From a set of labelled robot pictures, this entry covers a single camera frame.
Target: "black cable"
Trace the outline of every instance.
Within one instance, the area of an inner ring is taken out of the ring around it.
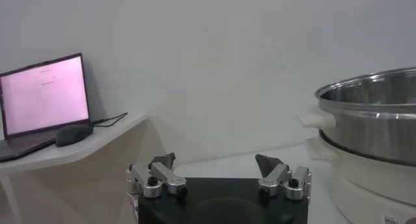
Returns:
[[[92,122],[92,126],[94,127],[111,127],[113,125],[115,125],[117,122],[119,122],[122,118],[124,118],[126,115],[128,115],[128,112],[123,113],[123,114],[119,114],[118,116],[114,116],[111,118],[107,118],[107,119],[99,119],[99,120],[95,120]],[[100,123],[104,123],[110,120],[115,119],[112,123],[108,124],[108,125],[99,125]]]

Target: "pink screen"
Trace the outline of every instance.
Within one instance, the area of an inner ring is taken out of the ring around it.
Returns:
[[[7,134],[88,119],[81,57],[1,77]]]

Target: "table surface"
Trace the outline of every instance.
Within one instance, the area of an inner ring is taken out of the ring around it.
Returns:
[[[310,168],[312,172],[312,193],[309,207],[309,224],[350,224],[332,201],[331,165],[312,161],[307,154],[304,143],[258,153],[278,157],[288,164],[292,170],[296,169],[296,166],[308,166]],[[256,154],[182,164],[175,168],[175,173],[182,177],[261,178],[260,170],[254,158]]]
[[[12,172],[28,171],[76,162],[106,146],[145,119],[146,115],[141,113],[128,114],[114,126],[94,128],[94,132],[79,143],[66,147],[50,145],[20,159],[0,163],[0,174],[6,175]]]

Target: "computer mouse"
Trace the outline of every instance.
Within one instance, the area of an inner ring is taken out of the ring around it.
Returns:
[[[92,131],[93,127],[90,125],[68,125],[58,131],[55,145],[62,147],[80,142],[90,136]]]

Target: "pot handle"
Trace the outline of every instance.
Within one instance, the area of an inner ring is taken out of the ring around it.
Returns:
[[[332,164],[339,160],[338,154],[327,147],[327,144],[320,137],[308,138],[306,142],[307,152],[312,160],[330,162]]]
[[[310,108],[306,112],[299,113],[298,118],[305,127],[328,129],[335,128],[337,125],[332,114],[321,110],[317,106]]]

